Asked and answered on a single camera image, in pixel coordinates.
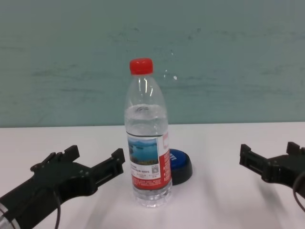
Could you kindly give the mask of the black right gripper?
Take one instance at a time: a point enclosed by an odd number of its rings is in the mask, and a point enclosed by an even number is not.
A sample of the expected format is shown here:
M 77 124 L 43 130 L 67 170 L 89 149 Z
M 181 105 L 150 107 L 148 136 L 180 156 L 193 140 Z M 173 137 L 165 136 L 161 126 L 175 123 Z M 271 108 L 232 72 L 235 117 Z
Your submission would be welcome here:
M 254 153 L 246 144 L 241 144 L 239 164 L 261 176 L 268 183 L 293 188 L 297 177 L 305 171 L 305 147 L 288 142 L 287 155 L 265 158 Z

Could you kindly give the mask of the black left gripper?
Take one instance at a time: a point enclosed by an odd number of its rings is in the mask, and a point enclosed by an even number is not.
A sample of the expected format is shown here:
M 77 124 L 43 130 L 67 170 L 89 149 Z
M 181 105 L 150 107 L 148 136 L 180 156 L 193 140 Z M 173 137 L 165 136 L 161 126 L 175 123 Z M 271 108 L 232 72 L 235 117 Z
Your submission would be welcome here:
M 73 163 L 79 157 L 78 146 L 72 145 L 33 165 L 30 168 L 33 176 L 1 197 L 0 202 L 7 209 L 1 217 L 4 220 L 1 227 L 12 223 L 14 228 L 34 228 L 62 203 L 90 196 L 97 187 L 123 173 L 122 148 L 91 169 Z

